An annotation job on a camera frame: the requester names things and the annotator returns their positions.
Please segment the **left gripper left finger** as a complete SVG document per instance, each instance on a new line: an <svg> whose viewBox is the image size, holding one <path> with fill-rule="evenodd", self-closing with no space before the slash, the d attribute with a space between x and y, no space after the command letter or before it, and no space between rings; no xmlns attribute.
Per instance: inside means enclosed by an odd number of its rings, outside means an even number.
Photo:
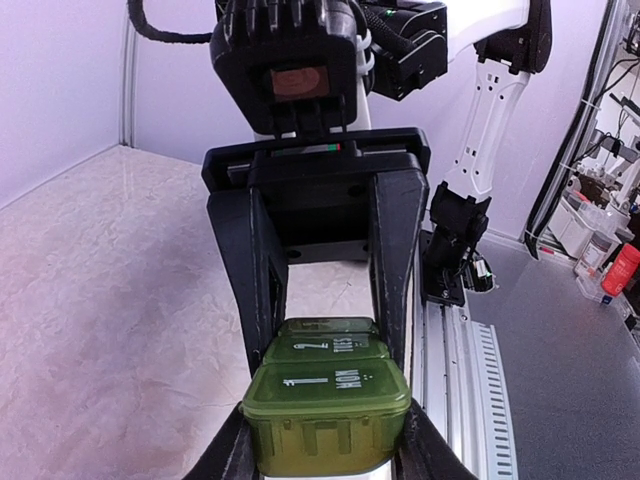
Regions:
<svg viewBox="0 0 640 480"><path fill-rule="evenodd" d="M249 423L236 404L204 453L187 473L187 480L259 479Z"/></svg>

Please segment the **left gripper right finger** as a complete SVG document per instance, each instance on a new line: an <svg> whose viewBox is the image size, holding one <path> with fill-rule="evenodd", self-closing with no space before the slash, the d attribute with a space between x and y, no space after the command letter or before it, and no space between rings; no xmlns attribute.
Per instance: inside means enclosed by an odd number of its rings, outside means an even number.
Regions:
<svg viewBox="0 0 640 480"><path fill-rule="evenodd" d="M411 400L394 456L394 478L476 480L439 433L416 399Z"/></svg>

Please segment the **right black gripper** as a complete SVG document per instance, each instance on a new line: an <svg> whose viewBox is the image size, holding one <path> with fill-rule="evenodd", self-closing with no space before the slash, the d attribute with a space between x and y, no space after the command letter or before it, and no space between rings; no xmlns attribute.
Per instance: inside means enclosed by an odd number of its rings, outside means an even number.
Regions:
<svg viewBox="0 0 640 480"><path fill-rule="evenodd" d="M409 283L424 218L430 149L417 128L213 148L207 212L256 370L284 320L288 261L369 256L374 318L406 365Z"/></svg>

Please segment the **green weekly pill organizer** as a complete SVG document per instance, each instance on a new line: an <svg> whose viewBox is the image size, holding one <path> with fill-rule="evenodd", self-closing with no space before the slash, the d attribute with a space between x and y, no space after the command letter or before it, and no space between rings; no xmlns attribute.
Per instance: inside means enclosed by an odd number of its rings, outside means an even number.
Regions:
<svg viewBox="0 0 640 480"><path fill-rule="evenodd" d="M396 453L411 391L369 317L289 318L240 410L267 477L361 474Z"/></svg>

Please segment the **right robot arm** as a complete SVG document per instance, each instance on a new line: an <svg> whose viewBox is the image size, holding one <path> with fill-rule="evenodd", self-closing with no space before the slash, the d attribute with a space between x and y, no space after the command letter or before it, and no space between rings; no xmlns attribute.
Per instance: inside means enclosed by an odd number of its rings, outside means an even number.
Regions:
<svg viewBox="0 0 640 480"><path fill-rule="evenodd" d="M552 44L546 1L450 12L444 2L229 1L209 46L216 74L254 131L211 149L208 215L256 370L285 316L293 264L366 261L374 317L405 358L408 285L421 303L462 305L480 274L496 153ZM368 95L400 101L477 55L463 142L430 189L417 128L375 130Z"/></svg>

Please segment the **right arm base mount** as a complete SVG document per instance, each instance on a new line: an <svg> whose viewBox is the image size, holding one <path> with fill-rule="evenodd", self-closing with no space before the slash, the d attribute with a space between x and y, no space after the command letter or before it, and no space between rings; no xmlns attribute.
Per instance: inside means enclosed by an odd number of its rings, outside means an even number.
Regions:
<svg viewBox="0 0 640 480"><path fill-rule="evenodd" d="M490 202L462 197L446 182L436 188L429 211L434 230L420 233L421 293L425 300L462 307L468 291L487 293L494 288L490 265L477 251L488 227Z"/></svg>

